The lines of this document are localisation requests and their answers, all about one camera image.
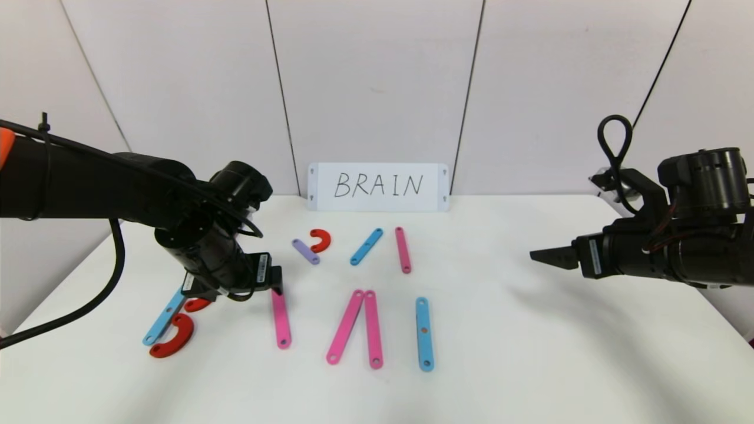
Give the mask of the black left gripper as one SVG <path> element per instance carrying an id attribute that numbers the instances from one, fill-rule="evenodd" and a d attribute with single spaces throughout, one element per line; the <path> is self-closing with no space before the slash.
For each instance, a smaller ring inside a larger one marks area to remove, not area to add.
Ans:
<path id="1" fill-rule="evenodd" d="M 269 252 L 240 253 L 234 259 L 233 292 L 263 292 L 269 285 L 275 295 L 283 295 L 282 267 L 272 266 Z"/>

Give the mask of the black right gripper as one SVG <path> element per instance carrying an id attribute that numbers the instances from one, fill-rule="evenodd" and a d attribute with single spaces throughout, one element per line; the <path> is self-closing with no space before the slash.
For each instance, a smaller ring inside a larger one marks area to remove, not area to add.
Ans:
<path id="1" fill-rule="evenodd" d="M 533 250 L 530 259 L 560 269 L 578 269 L 588 279 L 611 276 L 670 279 L 662 252 L 644 253 L 646 236 L 640 233 L 596 233 L 580 236 L 573 246 Z"/>

